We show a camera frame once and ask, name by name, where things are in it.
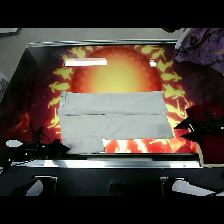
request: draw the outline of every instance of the gray floor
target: gray floor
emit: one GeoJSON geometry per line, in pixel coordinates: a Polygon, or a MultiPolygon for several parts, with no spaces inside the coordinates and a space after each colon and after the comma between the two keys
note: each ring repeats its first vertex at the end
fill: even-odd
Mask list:
{"type": "Polygon", "coordinates": [[[31,42],[63,40],[177,39],[182,30],[166,33],[161,28],[23,28],[19,35],[0,37],[0,72],[11,79],[31,42]]]}

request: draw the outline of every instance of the orange sun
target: orange sun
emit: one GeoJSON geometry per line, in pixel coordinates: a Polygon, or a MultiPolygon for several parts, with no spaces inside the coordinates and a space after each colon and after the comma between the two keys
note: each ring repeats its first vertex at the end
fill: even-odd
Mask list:
{"type": "Polygon", "coordinates": [[[72,92],[149,92],[161,90],[158,70],[149,59],[128,47],[106,47],[89,58],[106,58],[106,66],[78,68],[71,81],[72,92]]]}

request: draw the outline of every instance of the table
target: table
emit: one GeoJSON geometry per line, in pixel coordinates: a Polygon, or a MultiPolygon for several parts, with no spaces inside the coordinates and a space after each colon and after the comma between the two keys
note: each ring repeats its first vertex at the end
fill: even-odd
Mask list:
{"type": "Polygon", "coordinates": [[[199,88],[201,70],[197,66],[173,60],[175,42],[118,40],[29,44],[0,105],[0,144],[5,144],[8,139],[31,142],[32,132],[40,126],[45,127],[44,133],[51,141],[61,138],[57,115],[61,91],[99,93],[163,90],[174,138],[105,141],[105,151],[196,153],[196,143],[181,137],[188,130],[174,130],[174,127],[187,118],[187,108],[204,100],[207,90],[206,86],[199,88]],[[102,72],[100,66],[65,66],[66,59],[87,57],[106,58],[107,69],[102,72]],[[150,60],[156,63],[155,67],[150,66],[150,60]]]}

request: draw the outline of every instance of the sun graphic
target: sun graphic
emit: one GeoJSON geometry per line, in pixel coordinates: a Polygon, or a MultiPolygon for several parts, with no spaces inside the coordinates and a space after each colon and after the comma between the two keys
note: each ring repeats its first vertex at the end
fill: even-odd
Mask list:
{"type": "Polygon", "coordinates": [[[61,67],[53,75],[49,85],[52,98],[48,109],[52,112],[48,129],[54,130],[55,138],[61,137],[57,109],[61,91],[71,92],[150,92],[164,91],[168,109],[168,121],[174,137],[171,139],[104,140],[107,153],[175,153],[196,152],[196,143],[180,136],[182,130],[174,127],[187,117],[185,110],[194,105],[186,99],[181,86],[182,77],[172,70],[173,61],[166,59],[164,47],[156,45],[130,46],[82,46],[66,50],[61,67]],[[70,58],[106,58],[107,66],[65,67],[70,58]],[[157,61],[156,67],[149,65],[157,61]]]}

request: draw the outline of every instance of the patterned fabric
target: patterned fabric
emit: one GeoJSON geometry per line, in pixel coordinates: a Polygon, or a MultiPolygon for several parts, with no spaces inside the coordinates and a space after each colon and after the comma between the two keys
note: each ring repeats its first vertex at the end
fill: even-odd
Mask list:
{"type": "Polygon", "coordinates": [[[224,28],[192,28],[175,59],[224,67],[224,28]]]}

